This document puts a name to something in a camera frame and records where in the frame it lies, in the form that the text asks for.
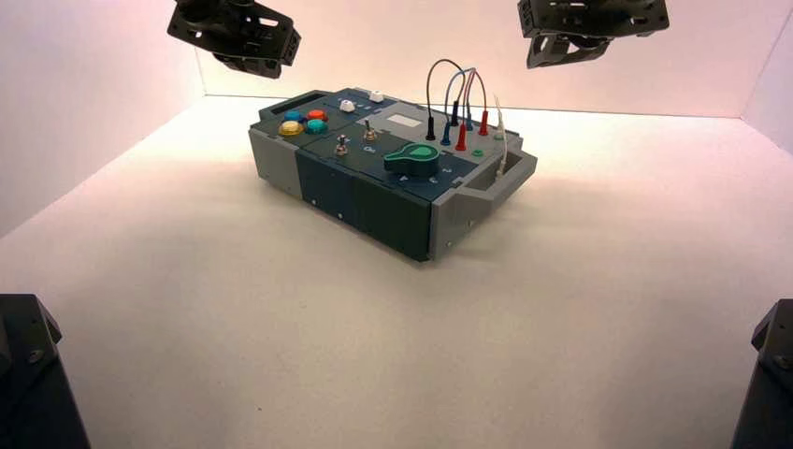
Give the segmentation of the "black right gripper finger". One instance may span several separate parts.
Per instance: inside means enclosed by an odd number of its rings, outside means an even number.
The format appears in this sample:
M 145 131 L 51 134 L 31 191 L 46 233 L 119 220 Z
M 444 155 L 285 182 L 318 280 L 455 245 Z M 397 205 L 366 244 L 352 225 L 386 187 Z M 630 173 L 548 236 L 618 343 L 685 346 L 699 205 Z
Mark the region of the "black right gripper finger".
M 575 51 L 569 52 L 567 57 L 570 62 L 586 62 L 598 59 L 613 42 L 609 36 L 567 36 L 569 43 L 575 47 Z
M 568 54 L 569 41 L 562 35 L 539 35 L 531 39 L 526 67 L 528 69 L 561 65 Z

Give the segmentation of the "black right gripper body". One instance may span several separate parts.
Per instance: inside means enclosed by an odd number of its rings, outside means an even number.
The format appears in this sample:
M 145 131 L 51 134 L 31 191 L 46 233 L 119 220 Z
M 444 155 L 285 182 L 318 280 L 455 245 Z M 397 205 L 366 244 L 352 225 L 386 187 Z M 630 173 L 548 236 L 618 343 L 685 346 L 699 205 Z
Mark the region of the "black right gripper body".
M 664 1 L 523 0 L 518 3 L 523 36 L 645 36 L 670 27 Z

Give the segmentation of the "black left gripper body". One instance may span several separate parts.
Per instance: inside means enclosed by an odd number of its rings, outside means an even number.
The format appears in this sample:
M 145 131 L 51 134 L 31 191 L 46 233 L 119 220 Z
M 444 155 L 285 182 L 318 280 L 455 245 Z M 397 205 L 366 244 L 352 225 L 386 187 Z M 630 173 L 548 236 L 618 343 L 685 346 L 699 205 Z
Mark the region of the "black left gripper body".
M 301 36 L 294 21 L 255 1 L 178 1 L 168 35 L 212 55 L 293 64 Z

